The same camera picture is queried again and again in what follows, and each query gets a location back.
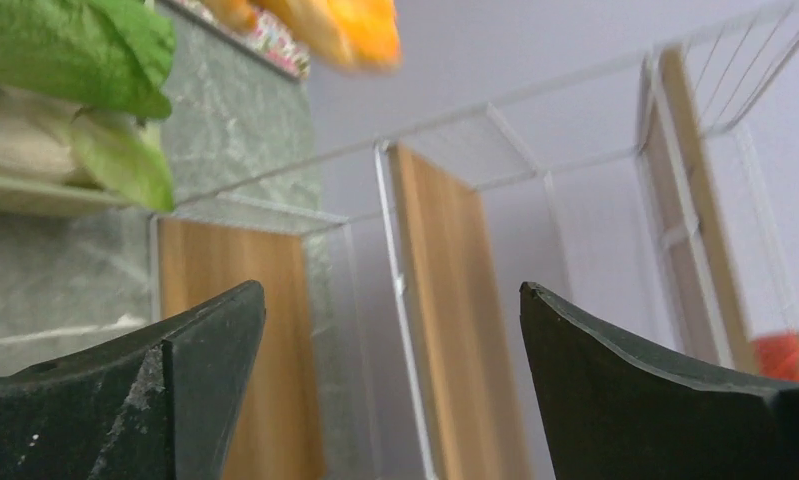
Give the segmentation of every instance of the red object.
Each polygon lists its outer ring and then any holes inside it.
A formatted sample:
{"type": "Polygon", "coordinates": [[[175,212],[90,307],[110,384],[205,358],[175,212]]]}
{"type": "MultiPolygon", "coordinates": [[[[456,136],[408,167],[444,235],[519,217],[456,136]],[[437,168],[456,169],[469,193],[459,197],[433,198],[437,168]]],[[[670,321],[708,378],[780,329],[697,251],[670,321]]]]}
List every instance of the red object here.
{"type": "Polygon", "coordinates": [[[754,340],[761,375],[799,382],[799,334],[771,335],[754,340]]]}

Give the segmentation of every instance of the wall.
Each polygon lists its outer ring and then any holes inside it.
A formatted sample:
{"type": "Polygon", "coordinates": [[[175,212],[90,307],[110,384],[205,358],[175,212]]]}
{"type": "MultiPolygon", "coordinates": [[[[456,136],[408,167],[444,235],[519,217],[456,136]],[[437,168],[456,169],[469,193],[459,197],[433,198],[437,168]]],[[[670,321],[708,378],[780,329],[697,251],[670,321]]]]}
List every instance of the wall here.
{"type": "MultiPolygon", "coordinates": [[[[627,2],[629,8],[623,9],[620,2],[590,0],[477,0],[472,5],[455,0],[436,4],[400,0],[397,8],[406,57],[400,72],[374,79],[315,69],[309,88],[317,148],[325,152],[389,133],[763,4],[632,0],[627,2]]],[[[545,161],[572,160],[630,145],[637,87],[636,80],[629,77],[632,73],[636,78],[636,72],[621,73],[610,89],[609,84],[591,85],[526,107],[524,112],[513,109],[506,113],[516,130],[533,139],[530,147],[545,161]],[[572,103],[574,98],[580,99],[578,108],[572,103]]],[[[487,160],[495,163],[500,159],[487,160]]],[[[324,168],[325,208],[350,215],[377,208],[374,171],[366,152],[341,162],[324,168]]],[[[557,180],[562,204],[566,204],[561,223],[568,244],[563,255],[550,246],[554,242],[551,219],[545,213],[538,184],[486,194],[500,294],[511,322],[512,360],[522,379],[521,401],[530,441],[538,452],[535,473],[539,479],[553,474],[519,333],[519,282],[538,280],[564,290],[564,272],[568,270],[572,296],[588,310],[675,346],[666,299],[655,289],[657,272],[643,267],[654,252],[647,240],[632,165],[623,160],[557,180]]],[[[380,473],[384,478],[414,478],[408,471],[419,471],[419,451],[414,432],[408,428],[411,408],[390,279],[385,273],[384,233],[377,220],[354,228],[364,334],[372,352],[369,362],[378,378],[380,473]]],[[[793,245],[798,247],[799,240],[793,245]]]]}

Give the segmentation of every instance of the gray marble surface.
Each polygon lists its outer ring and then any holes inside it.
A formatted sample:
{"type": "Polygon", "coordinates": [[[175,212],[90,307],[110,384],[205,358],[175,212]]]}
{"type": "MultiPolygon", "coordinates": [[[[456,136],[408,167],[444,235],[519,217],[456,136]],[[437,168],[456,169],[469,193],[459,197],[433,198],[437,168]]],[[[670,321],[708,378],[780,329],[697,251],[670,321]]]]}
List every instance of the gray marble surface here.
{"type": "MultiPolygon", "coordinates": [[[[159,7],[178,35],[162,140],[183,200],[306,158],[313,127],[302,86],[159,7]]],[[[302,171],[242,189],[317,209],[320,177],[302,171]]],[[[179,210],[209,222],[304,231],[313,220],[205,201],[179,210]]],[[[56,220],[0,214],[0,375],[122,335],[152,319],[149,215],[137,209],[56,220]],[[126,328],[113,324],[119,319],[126,328]]],[[[331,475],[356,468],[352,412],[330,305],[325,242],[307,242],[314,348],[331,475]]]]}

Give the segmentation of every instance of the wooden panel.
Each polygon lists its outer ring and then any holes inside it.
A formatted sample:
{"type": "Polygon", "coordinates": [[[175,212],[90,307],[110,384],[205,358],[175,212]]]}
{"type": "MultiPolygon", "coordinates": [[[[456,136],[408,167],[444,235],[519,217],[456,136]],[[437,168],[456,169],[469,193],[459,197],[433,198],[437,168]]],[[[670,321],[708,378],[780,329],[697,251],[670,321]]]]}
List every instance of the wooden panel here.
{"type": "Polygon", "coordinates": [[[390,161],[439,478],[532,478],[481,199],[402,146],[390,161]]]}
{"type": "Polygon", "coordinates": [[[162,219],[163,316],[242,281],[266,293],[267,322],[223,480],[316,480],[325,473],[298,237],[162,219]]]}
{"type": "MultiPolygon", "coordinates": [[[[725,229],[720,218],[713,174],[706,157],[706,149],[700,139],[695,100],[691,95],[681,48],[669,48],[662,53],[659,60],[658,74],[661,75],[672,112],[672,125],[670,128],[674,129],[681,148],[682,159],[690,183],[690,195],[699,218],[700,235],[735,368],[755,373],[757,367],[752,347],[746,334],[745,312],[740,290],[732,266],[725,229]]],[[[674,225],[669,223],[674,220],[669,217],[680,217],[678,215],[678,205],[674,205],[675,202],[678,202],[678,192],[675,191],[675,186],[671,185],[669,181],[672,177],[669,172],[670,163],[667,142],[661,134],[660,120],[658,120],[654,111],[650,112],[650,120],[653,121],[653,128],[647,143],[646,153],[650,159],[655,190],[661,205],[660,209],[664,213],[665,226],[670,228],[674,225]]],[[[675,257],[683,258],[684,256],[679,253],[675,257]]],[[[692,275],[684,274],[681,267],[676,267],[676,270],[677,283],[679,285],[689,286],[691,282],[696,282],[694,278],[691,278],[692,275]]],[[[692,292],[690,288],[683,288],[682,290],[692,292]]],[[[702,337],[706,334],[705,332],[710,331],[703,324],[707,318],[703,314],[705,310],[702,302],[702,298],[696,299],[691,293],[685,294],[684,298],[682,298],[689,330],[692,333],[692,337],[696,337],[697,332],[699,332],[700,342],[698,343],[700,345],[707,344],[707,341],[702,337]]]]}

